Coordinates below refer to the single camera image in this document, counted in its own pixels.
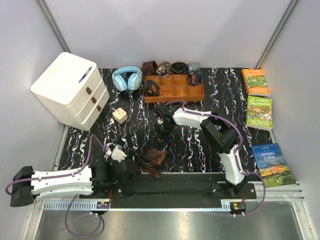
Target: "gray wall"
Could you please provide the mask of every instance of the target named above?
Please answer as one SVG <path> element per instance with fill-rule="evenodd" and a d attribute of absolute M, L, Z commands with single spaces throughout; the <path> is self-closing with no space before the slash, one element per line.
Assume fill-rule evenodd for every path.
<path fill-rule="evenodd" d="M 71 52 L 100 68 L 254 68 L 289 1 L 46 0 Z"/>
<path fill-rule="evenodd" d="M 20 240 L 33 206 L 10 207 L 4 189 L 23 166 L 50 169 L 62 124 L 30 86 L 62 49 L 35 0 L 2 0 L 0 32 L 0 238 Z"/>
<path fill-rule="evenodd" d="M 300 1 L 262 66 L 273 122 L 320 236 L 320 1 Z"/>

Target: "wooden compartment organizer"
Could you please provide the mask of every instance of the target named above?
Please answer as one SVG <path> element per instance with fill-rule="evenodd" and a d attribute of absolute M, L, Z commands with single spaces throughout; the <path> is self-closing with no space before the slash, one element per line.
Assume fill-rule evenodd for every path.
<path fill-rule="evenodd" d="M 203 82 L 195 86 L 189 85 L 186 74 L 171 74 L 166 77 L 144 76 L 144 81 L 147 80 L 153 80 L 159 85 L 160 96 L 144 96 L 146 103 L 167 103 L 177 100 L 196 102 L 205 99 Z"/>

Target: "drawer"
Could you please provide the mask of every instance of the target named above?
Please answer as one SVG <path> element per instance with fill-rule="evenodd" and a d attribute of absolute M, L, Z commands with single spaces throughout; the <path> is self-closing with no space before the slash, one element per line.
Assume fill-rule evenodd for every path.
<path fill-rule="evenodd" d="M 102 109 L 106 105 L 108 99 L 109 99 L 109 93 L 108 93 L 107 88 L 105 87 L 105 90 L 104 90 L 101 98 L 97 102 L 97 104 L 94 106 L 93 110 L 90 112 L 90 114 L 84 120 L 84 122 L 81 123 L 83 130 L 85 130 L 85 131 L 90 130 L 92 125 L 95 123 L 95 121 L 99 117 L 99 114 L 101 113 Z"/>
<path fill-rule="evenodd" d="M 85 103 L 85 105 L 82 105 L 83 108 L 80 110 L 80 112 L 77 113 L 77 115 L 74 116 L 78 123 L 82 123 L 87 118 L 87 116 L 97 104 L 98 100 L 101 98 L 102 94 L 104 94 L 105 90 L 105 83 L 103 80 L 101 80 L 98 87 L 94 90 L 93 93 L 91 93 L 90 98 Z"/>
<path fill-rule="evenodd" d="M 77 115 L 82 110 L 84 105 L 91 99 L 93 92 L 95 92 L 101 81 L 103 82 L 101 75 L 98 69 L 96 69 L 92 74 L 92 77 L 88 79 L 87 86 L 84 86 L 83 89 L 81 89 L 78 97 L 73 100 L 72 105 L 67 107 L 71 116 Z"/>

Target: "green book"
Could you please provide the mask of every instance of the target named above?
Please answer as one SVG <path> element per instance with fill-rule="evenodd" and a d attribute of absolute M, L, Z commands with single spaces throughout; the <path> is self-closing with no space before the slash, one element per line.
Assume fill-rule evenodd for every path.
<path fill-rule="evenodd" d="M 246 126 L 267 131 L 272 129 L 272 99 L 248 96 Z"/>

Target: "small white object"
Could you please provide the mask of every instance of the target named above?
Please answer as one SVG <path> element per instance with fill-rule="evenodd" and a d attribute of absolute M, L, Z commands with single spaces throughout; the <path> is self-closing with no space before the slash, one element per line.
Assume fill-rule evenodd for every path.
<path fill-rule="evenodd" d="M 68 52 L 54 60 L 31 91 L 59 122 L 84 131 L 92 127 L 109 99 L 97 64 Z"/>
<path fill-rule="evenodd" d="M 117 160 L 119 163 L 124 160 L 127 155 L 122 151 L 122 146 L 116 145 L 112 151 L 111 158 Z"/>
<path fill-rule="evenodd" d="M 125 120 L 128 119 L 126 111 L 122 108 L 118 108 L 112 115 L 114 119 L 120 124 L 122 124 Z"/>

